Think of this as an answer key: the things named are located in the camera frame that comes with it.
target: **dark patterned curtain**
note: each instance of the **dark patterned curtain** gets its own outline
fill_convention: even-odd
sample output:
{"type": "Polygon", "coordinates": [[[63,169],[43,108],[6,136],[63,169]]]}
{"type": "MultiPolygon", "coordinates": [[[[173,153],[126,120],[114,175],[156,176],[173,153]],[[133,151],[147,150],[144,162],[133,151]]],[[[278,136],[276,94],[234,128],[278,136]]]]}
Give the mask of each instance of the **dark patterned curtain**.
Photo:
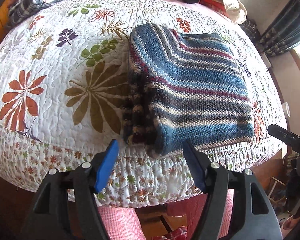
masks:
{"type": "Polygon", "coordinates": [[[300,4],[290,0],[256,45],[260,54],[275,56],[300,44],[300,4]]]}

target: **bed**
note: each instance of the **bed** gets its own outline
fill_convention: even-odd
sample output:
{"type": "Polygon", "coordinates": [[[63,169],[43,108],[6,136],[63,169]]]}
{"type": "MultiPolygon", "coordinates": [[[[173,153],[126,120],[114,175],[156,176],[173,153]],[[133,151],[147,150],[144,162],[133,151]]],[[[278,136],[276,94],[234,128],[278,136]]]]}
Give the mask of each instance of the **bed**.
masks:
{"type": "Polygon", "coordinates": [[[98,205],[137,208],[200,193],[182,154],[154,159],[144,145],[122,140],[128,40],[132,28],[145,23],[182,33],[216,32],[234,54],[249,91],[255,137],[204,150],[212,161],[242,171],[282,148],[266,131],[273,123],[287,126],[278,93],[238,25],[181,0],[64,0],[22,22],[0,44],[2,178],[36,191],[49,169],[74,169],[117,139],[119,156],[96,196],[98,205]]]}

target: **metal screw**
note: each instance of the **metal screw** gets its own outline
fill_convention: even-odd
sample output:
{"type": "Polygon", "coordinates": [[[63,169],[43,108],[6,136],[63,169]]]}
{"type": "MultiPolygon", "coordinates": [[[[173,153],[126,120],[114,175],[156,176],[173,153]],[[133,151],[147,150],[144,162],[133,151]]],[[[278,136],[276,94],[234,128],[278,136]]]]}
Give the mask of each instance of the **metal screw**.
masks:
{"type": "Polygon", "coordinates": [[[88,168],[90,168],[90,166],[91,166],[91,163],[90,162],[85,162],[85,163],[82,163],[82,168],[84,168],[84,169],[88,169],[88,168]]]}
{"type": "Polygon", "coordinates": [[[56,168],[52,168],[52,169],[49,170],[49,174],[50,175],[54,175],[56,173],[57,173],[57,169],[56,168]]]}
{"type": "Polygon", "coordinates": [[[210,166],[212,168],[214,168],[214,169],[219,169],[220,168],[220,164],[219,163],[215,163],[215,162],[211,163],[210,166]]]}
{"type": "Polygon", "coordinates": [[[253,172],[250,169],[245,169],[244,173],[247,174],[247,175],[252,175],[253,172]]]}

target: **pink plaid pants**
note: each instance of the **pink plaid pants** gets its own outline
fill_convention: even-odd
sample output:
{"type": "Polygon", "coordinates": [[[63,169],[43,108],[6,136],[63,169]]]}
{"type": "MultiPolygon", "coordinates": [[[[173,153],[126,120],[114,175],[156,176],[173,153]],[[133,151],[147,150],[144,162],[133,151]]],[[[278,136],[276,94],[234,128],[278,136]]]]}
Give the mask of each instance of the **pink plaid pants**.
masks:
{"type": "MultiPolygon", "coordinates": [[[[233,206],[233,194],[233,190],[228,190],[219,238],[228,234],[233,206]]],[[[186,200],[168,203],[166,206],[167,215],[187,215],[188,225],[187,227],[178,228],[165,236],[153,237],[153,240],[190,240],[206,200],[207,195],[201,194],[186,200]]],[[[98,207],[98,210],[111,240],[146,240],[134,208],[98,207]]]]}

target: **striped sweater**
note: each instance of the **striped sweater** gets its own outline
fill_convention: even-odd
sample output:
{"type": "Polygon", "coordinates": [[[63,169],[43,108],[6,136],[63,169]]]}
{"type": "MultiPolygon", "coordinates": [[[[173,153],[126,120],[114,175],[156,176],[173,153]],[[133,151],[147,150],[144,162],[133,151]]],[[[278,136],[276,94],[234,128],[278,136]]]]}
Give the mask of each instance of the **striped sweater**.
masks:
{"type": "Polygon", "coordinates": [[[217,33],[183,34],[155,24],[132,30],[124,139],[157,154],[251,142],[245,82],[217,33]]]}

